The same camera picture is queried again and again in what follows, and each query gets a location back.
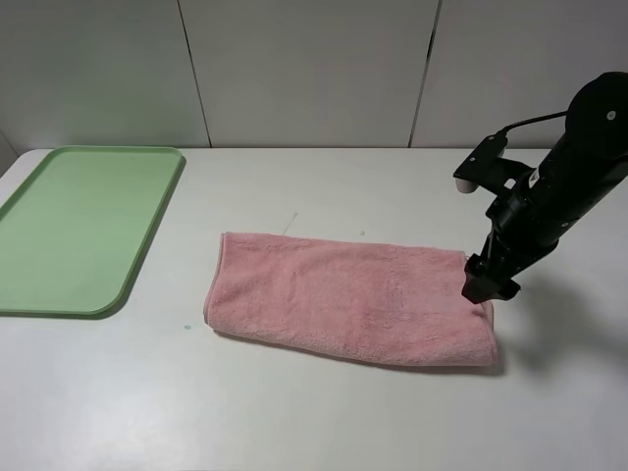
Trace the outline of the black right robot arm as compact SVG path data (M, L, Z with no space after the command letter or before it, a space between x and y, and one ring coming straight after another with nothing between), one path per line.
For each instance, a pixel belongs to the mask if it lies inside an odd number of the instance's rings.
M509 300L516 275L548 256L559 239L627 177L627 76L587 83L560 113L564 133L535 168L504 158L508 125L484 138L454 171L463 193L495 195L483 249L465 265L462 294L479 304Z

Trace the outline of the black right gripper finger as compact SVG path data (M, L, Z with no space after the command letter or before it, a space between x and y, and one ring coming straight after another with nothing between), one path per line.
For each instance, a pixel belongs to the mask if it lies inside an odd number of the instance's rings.
M511 266L502 259L489 260L473 254L464 267L465 282L462 295L474 304L490 300L507 301L519 291L520 285L512 280Z

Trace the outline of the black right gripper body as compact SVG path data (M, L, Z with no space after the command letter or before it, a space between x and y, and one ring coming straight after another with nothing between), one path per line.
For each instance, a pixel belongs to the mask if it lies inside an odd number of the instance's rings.
M616 161L544 161L494 219L470 282L505 285L552 252L558 240L618 185Z

